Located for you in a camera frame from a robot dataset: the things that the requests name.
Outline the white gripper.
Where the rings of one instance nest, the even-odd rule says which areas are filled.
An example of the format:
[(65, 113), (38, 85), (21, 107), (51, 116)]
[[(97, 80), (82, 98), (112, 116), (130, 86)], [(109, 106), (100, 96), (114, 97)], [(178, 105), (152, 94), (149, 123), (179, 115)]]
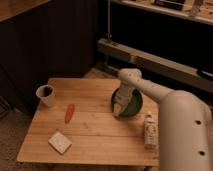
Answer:
[(131, 101), (133, 90), (134, 88), (131, 85), (125, 82), (120, 83), (120, 86), (115, 96), (115, 100), (117, 103), (114, 104), (113, 108), (113, 113), (115, 117), (119, 117), (124, 111), (123, 106), (128, 105)]

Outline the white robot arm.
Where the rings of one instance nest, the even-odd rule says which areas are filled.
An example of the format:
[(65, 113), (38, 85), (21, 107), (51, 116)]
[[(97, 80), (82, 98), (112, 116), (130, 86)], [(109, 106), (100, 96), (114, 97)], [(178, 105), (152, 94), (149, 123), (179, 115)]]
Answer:
[(112, 111), (119, 117), (138, 90), (158, 107), (159, 171), (213, 171), (207, 138), (212, 121), (208, 105), (196, 95), (142, 78), (139, 69), (121, 69)]

